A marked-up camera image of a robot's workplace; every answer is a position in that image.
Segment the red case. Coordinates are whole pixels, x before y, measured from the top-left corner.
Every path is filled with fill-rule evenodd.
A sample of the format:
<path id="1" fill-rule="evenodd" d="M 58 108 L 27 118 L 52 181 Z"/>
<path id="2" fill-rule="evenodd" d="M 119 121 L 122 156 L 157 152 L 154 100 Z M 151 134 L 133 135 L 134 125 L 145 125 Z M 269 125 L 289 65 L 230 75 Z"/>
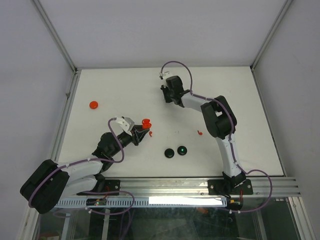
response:
<path id="1" fill-rule="evenodd" d="M 89 107 L 93 110 L 97 109 L 99 107 L 99 103 L 97 101 L 91 101 L 89 103 Z"/>
<path id="2" fill-rule="evenodd" d="M 150 128 L 152 127 L 151 120 L 148 118 L 144 118 L 141 123 L 143 130 L 150 130 Z"/>

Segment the black case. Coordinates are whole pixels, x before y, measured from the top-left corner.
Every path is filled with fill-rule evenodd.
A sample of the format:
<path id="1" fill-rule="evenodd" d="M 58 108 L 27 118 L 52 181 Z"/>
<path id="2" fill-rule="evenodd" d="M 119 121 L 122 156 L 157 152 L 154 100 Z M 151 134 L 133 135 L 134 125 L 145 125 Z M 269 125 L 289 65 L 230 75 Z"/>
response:
<path id="1" fill-rule="evenodd" d="M 172 148 L 167 148 L 165 151 L 164 151 L 164 156 L 168 159 L 171 159 L 173 158 L 175 155 L 175 151 L 172 149 Z"/>
<path id="2" fill-rule="evenodd" d="M 178 148 L 177 148 L 177 153 L 181 156 L 184 156 L 186 155 L 188 152 L 187 148 L 183 145 L 180 145 Z"/>

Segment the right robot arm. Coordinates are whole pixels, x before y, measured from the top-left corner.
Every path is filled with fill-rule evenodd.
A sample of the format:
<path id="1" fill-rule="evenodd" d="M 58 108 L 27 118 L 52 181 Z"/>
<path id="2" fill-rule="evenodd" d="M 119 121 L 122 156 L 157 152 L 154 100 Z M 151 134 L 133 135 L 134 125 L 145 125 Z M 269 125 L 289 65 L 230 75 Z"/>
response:
<path id="1" fill-rule="evenodd" d="M 206 98 L 192 93 L 190 89 L 185 90 L 181 78 L 169 72 L 161 74 L 159 78 L 165 81 L 160 87 L 165 102 L 202 113 L 207 131 L 215 138 L 223 165 L 223 184 L 214 187 L 217 194 L 229 197 L 229 194 L 236 193 L 246 180 L 246 174 L 237 160 L 235 143 L 237 119 L 226 98 L 222 95 Z"/>

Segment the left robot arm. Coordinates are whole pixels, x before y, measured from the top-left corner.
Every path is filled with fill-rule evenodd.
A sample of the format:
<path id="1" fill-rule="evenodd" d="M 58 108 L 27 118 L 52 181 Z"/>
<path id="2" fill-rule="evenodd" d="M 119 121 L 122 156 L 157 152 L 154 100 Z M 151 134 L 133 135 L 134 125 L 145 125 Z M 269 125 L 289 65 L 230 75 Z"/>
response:
<path id="1" fill-rule="evenodd" d="M 138 146 L 150 131 L 151 124 L 135 124 L 129 132 L 101 135 L 96 149 L 86 159 L 57 164 L 44 160 L 20 188 L 29 207 L 40 214 L 52 210 L 60 200 L 72 195 L 97 195 L 106 189 L 103 173 L 115 164 L 114 156 L 123 154 L 130 144 Z"/>

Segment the aluminium mounting rail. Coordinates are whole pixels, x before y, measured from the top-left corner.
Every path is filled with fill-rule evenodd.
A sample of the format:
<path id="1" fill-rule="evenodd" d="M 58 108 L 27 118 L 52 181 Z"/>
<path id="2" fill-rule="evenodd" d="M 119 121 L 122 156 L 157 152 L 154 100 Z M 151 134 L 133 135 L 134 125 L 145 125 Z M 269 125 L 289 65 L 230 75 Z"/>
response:
<path id="1" fill-rule="evenodd" d="M 94 192 L 128 191 L 135 197 L 179 196 L 207 197 L 219 196 L 221 193 L 231 197 L 243 194 L 246 198 L 299 197 L 301 191 L 293 177 L 248 177 L 244 183 L 232 190 L 227 190 L 227 184 L 221 177 L 189 177 L 189 178 L 105 178 L 98 183 L 102 187 Z"/>

